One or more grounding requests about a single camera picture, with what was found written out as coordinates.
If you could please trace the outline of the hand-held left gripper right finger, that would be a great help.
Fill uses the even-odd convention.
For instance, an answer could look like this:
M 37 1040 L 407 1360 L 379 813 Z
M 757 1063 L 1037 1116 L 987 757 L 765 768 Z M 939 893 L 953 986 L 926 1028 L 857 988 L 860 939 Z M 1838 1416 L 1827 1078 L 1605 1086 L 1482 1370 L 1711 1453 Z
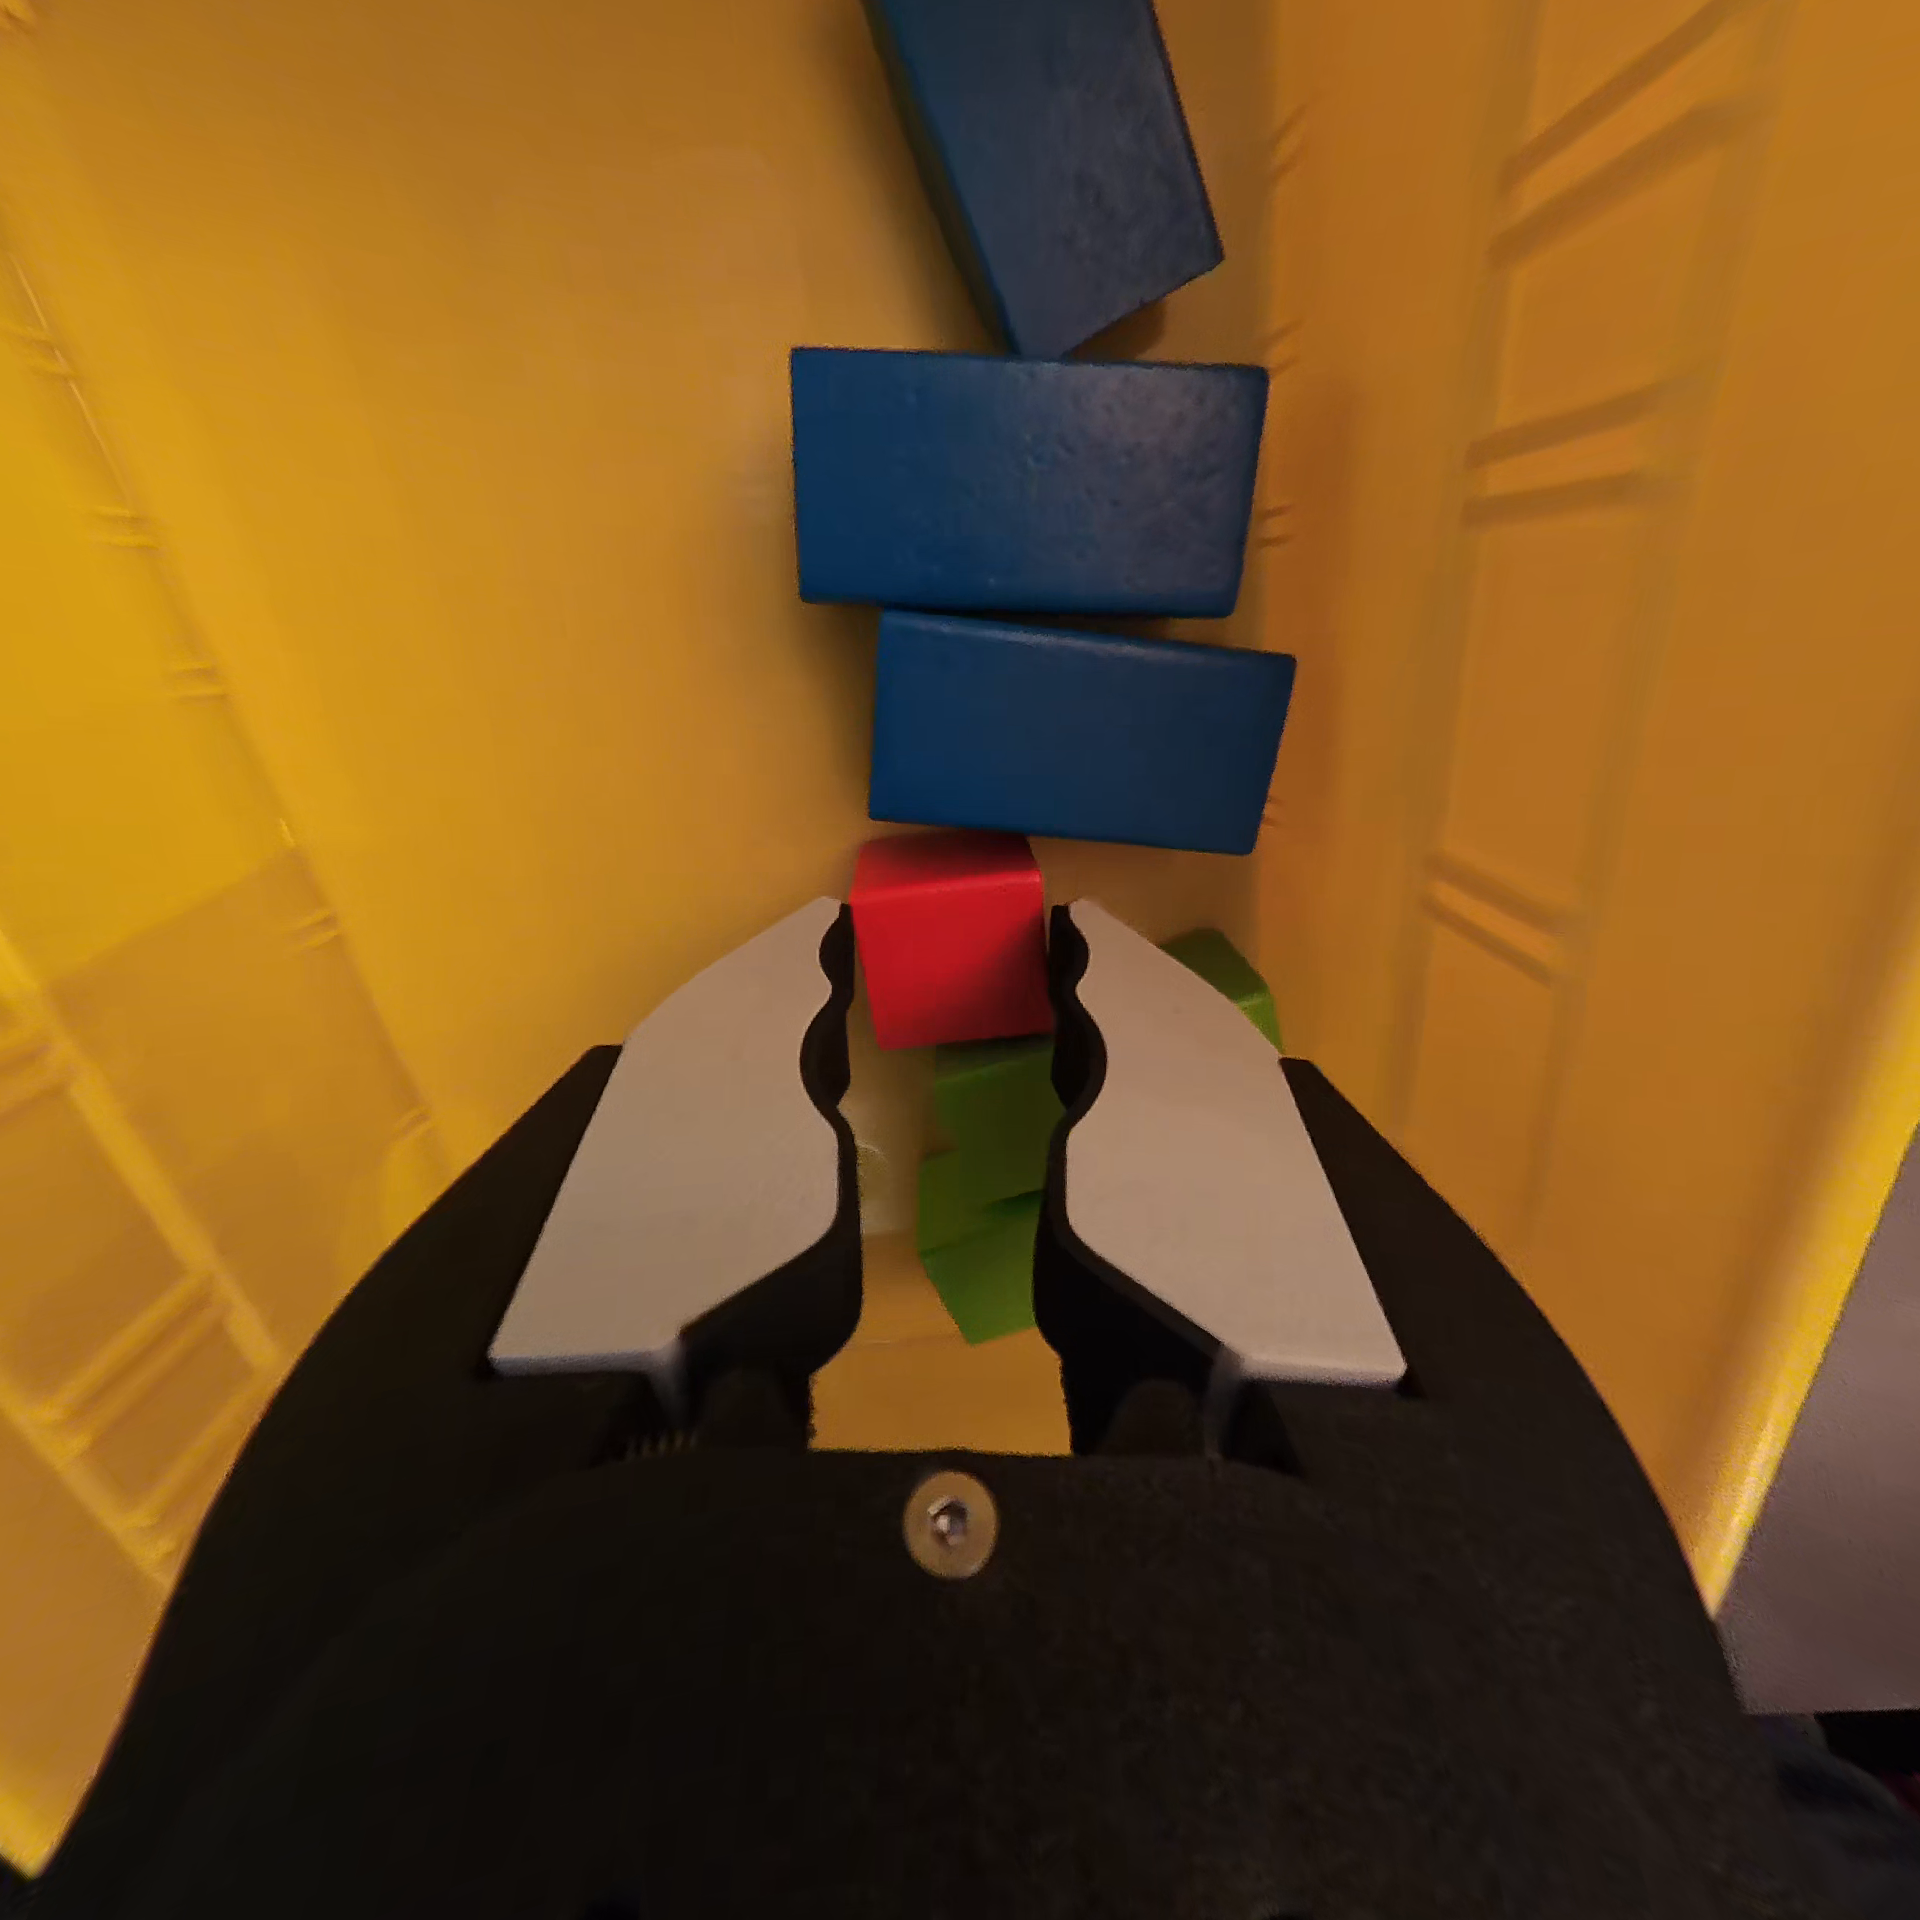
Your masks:
M 1036 1317 L 1074 1448 L 1298 1448 L 1393 1421 L 1409 1357 L 1281 1050 L 1092 898 L 1051 912 L 1063 1116 Z

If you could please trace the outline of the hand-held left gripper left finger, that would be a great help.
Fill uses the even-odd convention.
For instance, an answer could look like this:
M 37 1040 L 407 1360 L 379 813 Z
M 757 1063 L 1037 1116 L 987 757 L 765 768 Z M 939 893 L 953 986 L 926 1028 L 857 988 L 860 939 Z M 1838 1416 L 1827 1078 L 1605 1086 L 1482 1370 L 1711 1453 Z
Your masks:
M 671 1431 L 743 1375 L 812 1438 L 861 1314 L 849 903 L 818 895 L 623 1038 L 486 1360 L 635 1375 Z

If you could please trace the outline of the green wooden block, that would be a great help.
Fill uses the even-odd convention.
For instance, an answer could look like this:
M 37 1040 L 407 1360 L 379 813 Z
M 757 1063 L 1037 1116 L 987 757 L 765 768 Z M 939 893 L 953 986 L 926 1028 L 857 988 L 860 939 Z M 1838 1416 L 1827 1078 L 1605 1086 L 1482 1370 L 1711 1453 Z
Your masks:
M 1190 928 L 1162 949 L 1281 1050 L 1275 996 L 1222 930 Z M 1063 1112 L 1051 1086 L 1051 1035 L 937 1047 L 932 1107 L 949 1144 L 927 1166 L 950 1176 L 953 1196 L 966 1206 L 1042 1191 L 1051 1130 Z
M 917 1250 L 927 1282 L 970 1346 L 1036 1326 L 1033 1258 L 1042 1191 L 979 1204 L 963 1156 L 943 1149 L 919 1167 Z

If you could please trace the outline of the red cube block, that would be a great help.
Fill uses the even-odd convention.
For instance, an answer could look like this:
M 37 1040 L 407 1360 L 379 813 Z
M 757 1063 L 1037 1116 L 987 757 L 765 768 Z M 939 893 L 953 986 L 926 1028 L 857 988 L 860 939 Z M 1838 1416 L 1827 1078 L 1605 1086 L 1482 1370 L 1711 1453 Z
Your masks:
M 876 1042 L 931 1050 L 1051 1028 L 1044 878 L 1017 831 L 902 831 L 855 852 Z

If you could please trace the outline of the blue wooden cuboid block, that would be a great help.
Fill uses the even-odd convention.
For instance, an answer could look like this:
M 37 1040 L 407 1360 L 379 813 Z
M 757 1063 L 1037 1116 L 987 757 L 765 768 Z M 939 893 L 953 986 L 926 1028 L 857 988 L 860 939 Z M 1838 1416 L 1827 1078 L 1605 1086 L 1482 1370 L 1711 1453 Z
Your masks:
M 1269 372 L 797 346 L 799 598 L 1228 616 Z

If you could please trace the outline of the yellow plastic bin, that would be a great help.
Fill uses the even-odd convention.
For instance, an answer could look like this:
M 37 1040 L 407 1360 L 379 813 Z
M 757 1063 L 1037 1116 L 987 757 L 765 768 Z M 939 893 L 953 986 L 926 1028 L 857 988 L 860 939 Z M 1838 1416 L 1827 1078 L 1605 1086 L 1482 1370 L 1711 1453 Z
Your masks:
M 1222 924 L 1716 1613 L 1915 1119 L 1915 4 L 1156 4 L 1298 661 Z M 860 4 L 4 4 L 4 1864 L 322 1311 L 851 878 L 791 346 L 989 342 Z

